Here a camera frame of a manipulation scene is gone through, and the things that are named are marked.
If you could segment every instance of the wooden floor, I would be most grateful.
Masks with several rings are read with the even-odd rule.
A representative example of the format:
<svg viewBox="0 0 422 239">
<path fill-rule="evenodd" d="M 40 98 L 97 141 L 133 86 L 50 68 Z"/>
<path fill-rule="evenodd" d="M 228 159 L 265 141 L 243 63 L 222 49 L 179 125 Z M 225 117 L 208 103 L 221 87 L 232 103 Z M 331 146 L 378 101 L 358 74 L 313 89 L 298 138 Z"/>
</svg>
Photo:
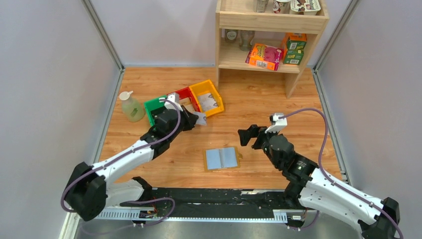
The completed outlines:
<svg viewBox="0 0 422 239">
<path fill-rule="evenodd" d="M 214 68 L 127 68 L 120 92 L 134 91 L 133 96 L 144 102 L 214 76 Z M 286 114 L 304 107 L 321 109 L 310 70 L 304 72 L 290 99 L 286 99 L 280 77 L 278 73 L 222 70 L 218 91 L 225 111 L 209 117 L 207 126 L 182 132 L 168 151 L 128 172 L 118 182 L 141 176 L 153 187 L 284 189 L 288 181 L 281 172 L 261 150 L 251 149 L 253 140 L 248 146 L 240 147 L 237 135 L 238 129 L 247 129 L 251 124 L 270 125 L 269 115 L 275 112 Z M 149 128 L 146 116 L 130 123 L 121 112 L 118 99 L 100 160 L 131 146 Z M 295 145 L 296 152 L 317 161 L 324 133 L 323 120 L 318 114 L 304 112 L 290 117 L 282 133 Z M 243 155 L 240 167 L 205 171 L 204 150 L 228 146 L 237 146 Z M 340 178 L 330 139 L 323 165 Z"/>
</svg>

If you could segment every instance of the orange box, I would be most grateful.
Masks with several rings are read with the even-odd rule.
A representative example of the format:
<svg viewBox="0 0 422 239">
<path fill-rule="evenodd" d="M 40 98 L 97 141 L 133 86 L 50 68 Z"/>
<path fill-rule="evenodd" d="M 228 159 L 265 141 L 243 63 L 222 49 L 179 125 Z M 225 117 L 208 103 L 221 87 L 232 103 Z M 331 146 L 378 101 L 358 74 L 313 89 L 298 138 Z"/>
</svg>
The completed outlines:
<svg viewBox="0 0 422 239">
<path fill-rule="evenodd" d="M 261 43 L 255 43 L 245 62 L 253 66 L 277 71 L 282 57 L 282 49 Z"/>
</svg>

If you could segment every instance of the white pump cap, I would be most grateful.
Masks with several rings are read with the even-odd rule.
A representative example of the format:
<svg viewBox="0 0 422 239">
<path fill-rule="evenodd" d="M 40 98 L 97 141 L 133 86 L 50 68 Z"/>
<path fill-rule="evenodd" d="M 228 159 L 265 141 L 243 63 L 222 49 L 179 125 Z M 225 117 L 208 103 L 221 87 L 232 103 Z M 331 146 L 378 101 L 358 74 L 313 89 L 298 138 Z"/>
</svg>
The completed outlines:
<svg viewBox="0 0 422 239">
<path fill-rule="evenodd" d="M 129 92 L 123 91 L 122 93 L 120 93 L 119 99 L 121 99 L 122 101 L 125 101 L 125 100 L 129 99 L 130 94 L 132 94 L 132 93 L 133 93 L 133 91 L 129 91 Z"/>
</svg>

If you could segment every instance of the yellow bin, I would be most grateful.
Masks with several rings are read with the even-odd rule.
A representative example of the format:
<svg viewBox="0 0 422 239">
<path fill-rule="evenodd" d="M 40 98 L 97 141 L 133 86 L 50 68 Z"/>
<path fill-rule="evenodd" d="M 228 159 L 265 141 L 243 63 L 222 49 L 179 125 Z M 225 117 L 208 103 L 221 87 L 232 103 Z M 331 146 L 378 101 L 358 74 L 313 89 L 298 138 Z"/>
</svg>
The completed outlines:
<svg viewBox="0 0 422 239">
<path fill-rule="evenodd" d="M 206 80 L 206 81 L 202 81 L 200 83 L 191 85 L 191 86 L 189 86 L 189 89 L 191 89 L 191 91 L 192 91 L 192 93 L 195 97 L 195 100 L 198 102 L 199 109 L 201 110 L 202 113 L 205 113 L 205 115 L 207 115 L 207 117 L 210 117 L 212 115 L 215 115 L 217 113 L 224 111 L 223 100 L 221 99 L 220 94 L 215 89 L 215 86 L 214 86 L 214 84 L 212 83 L 211 80 Z M 198 100 L 198 96 L 204 95 L 206 93 L 212 94 L 212 96 L 214 97 L 214 100 L 217 102 L 218 107 L 204 112 L 204 110 L 202 109 L 202 106 L 201 106 L 201 104 Z"/>
</svg>

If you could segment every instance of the gray wall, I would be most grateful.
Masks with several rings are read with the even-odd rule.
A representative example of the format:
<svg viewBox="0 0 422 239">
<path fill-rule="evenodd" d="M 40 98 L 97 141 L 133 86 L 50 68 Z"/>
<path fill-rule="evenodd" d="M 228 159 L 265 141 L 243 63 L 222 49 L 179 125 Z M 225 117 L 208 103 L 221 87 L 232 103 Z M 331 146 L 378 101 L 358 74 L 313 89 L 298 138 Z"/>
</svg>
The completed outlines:
<svg viewBox="0 0 422 239">
<path fill-rule="evenodd" d="M 317 62 L 351 0 L 326 0 L 330 21 L 309 65 Z M 92 0 L 125 65 L 215 63 L 217 0 Z M 257 32 L 256 38 L 283 34 Z"/>
<path fill-rule="evenodd" d="M 422 2 L 361 0 L 320 70 L 353 186 L 399 201 L 421 238 Z"/>
<path fill-rule="evenodd" d="M 0 0 L 0 238 L 57 238 L 118 70 L 78 0 Z"/>
</svg>

